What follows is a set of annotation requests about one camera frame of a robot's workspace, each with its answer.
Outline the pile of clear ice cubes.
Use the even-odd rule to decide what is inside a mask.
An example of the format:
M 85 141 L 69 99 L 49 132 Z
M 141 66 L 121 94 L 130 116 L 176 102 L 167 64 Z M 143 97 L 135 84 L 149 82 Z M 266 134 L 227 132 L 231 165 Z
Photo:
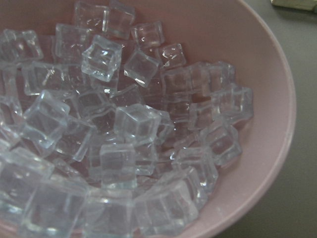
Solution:
M 228 62 L 188 63 L 134 3 L 71 13 L 0 33 L 0 220 L 22 238 L 175 236 L 242 153 L 253 91 Z

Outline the pink bowl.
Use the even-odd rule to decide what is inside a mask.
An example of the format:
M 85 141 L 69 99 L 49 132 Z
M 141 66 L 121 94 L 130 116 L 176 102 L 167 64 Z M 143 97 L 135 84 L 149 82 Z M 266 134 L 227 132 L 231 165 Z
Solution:
M 184 238 L 211 238 L 263 197 L 287 157 L 296 93 L 285 54 L 272 31 L 243 0 L 128 0 L 136 21 L 161 20 L 165 39 L 183 43 L 188 61 L 228 61 L 254 93 L 254 117 L 240 131 L 241 158 L 220 171 L 215 193 Z

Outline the stainless steel ice scoop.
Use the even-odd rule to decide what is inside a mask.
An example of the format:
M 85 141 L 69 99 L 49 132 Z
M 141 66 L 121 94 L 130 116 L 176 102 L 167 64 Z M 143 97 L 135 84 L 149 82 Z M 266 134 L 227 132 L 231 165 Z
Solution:
M 317 12 L 317 0 L 270 0 L 270 2 L 274 6 Z

